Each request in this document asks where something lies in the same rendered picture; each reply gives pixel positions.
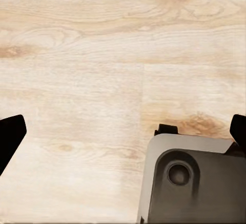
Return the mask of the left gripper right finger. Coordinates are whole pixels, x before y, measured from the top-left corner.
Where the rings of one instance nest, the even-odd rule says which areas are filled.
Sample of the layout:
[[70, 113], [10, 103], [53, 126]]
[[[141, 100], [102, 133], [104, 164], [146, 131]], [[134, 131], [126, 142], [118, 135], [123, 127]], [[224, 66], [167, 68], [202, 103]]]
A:
[[246, 116], [234, 114], [230, 133], [246, 156]]

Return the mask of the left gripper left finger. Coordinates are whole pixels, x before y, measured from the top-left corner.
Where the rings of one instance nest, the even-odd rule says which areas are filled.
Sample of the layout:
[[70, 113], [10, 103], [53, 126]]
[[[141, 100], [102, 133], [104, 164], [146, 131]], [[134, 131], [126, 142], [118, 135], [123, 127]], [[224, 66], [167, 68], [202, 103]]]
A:
[[26, 133], [25, 120], [21, 114], [0, 120], [0, 176]]

